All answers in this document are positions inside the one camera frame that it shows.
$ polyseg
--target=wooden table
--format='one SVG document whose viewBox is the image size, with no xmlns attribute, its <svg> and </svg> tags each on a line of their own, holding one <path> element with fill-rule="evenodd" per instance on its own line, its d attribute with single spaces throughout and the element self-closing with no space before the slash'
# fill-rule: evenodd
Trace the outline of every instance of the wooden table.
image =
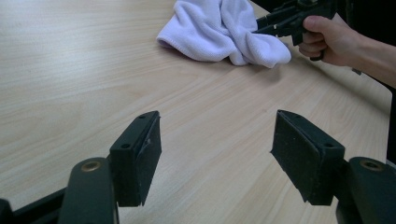
<svg viewBox="0 0 396 224">
<path fill-rule="evenodd" d="M 304 203 L 269 153 L 276 111 L 315 123 L 346 159 L 384 161 L 389 91 L 310 62 L 289 37 L 292 60 L 273 69 L 193 61 L 155 41 L 174 3 L 0 2 L 0 197 L 18 209 L 64 188 L 76 163 L 158 110 L 146 205 L 121 208 L 120 223 L 336 223 L 336 200 Z"/>
</svg>

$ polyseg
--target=white towel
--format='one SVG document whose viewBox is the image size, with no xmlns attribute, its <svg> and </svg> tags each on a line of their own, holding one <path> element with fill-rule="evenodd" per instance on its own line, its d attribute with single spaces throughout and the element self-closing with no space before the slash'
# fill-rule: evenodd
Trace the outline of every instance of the white towel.
<svg viewBox="0 0 396 224">
<path fill-rule="evenodd" d="M 158 43 L 202 62 L 230 57 L 234 65 L 288 63 L 290 51 L 277 37 L 259 35 L 248 0 L 177 0 L 175 15 L 157 36 Z"/>
</svg>

